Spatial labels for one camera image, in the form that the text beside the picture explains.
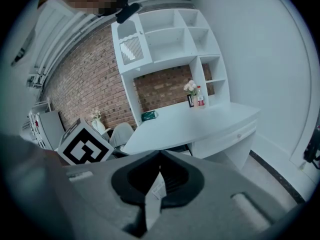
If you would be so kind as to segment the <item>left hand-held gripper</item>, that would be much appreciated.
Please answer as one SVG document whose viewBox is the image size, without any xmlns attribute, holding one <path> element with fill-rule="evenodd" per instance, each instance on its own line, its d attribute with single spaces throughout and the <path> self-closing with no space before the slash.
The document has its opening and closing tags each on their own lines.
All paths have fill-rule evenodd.
<svg viewBox="0 0 320 240">
<path fill-rule="evenodd" d="M 78 118 L 60 139 L 57 153 L 69 165 L 106 161 L 114 148 L 85 119 Z"/>
</svg>

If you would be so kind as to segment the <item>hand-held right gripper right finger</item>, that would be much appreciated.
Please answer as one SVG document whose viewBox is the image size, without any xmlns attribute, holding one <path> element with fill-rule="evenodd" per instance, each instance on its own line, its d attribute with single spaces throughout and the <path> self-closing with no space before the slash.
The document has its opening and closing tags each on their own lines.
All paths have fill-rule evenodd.
<svg viewBox="0 0 320 240">
<path fill-rule="evenodd" d="M 299 205 L 252 158 L 241 170 L 224 155 L 179 158 L 200 170 L 204 186 L 188 205 L 162 210 L 148 240 L 275 240 L 299 214 Z"/>
</svg>

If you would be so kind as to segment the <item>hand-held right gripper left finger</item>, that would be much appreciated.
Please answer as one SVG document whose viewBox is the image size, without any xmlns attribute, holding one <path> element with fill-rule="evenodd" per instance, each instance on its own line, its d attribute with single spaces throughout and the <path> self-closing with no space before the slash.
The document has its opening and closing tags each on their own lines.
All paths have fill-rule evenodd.
<svg viewBox="0 0 320 240">
<path fill-rule="evenodd" d="M 145 196 L 129 184 L 131 171 L 150 179 L 149 151 L 103 162 L 62 167 L 63 208 L 73 240 L 159 240 L 161 223 L 147 228 Z"/>
</svg>

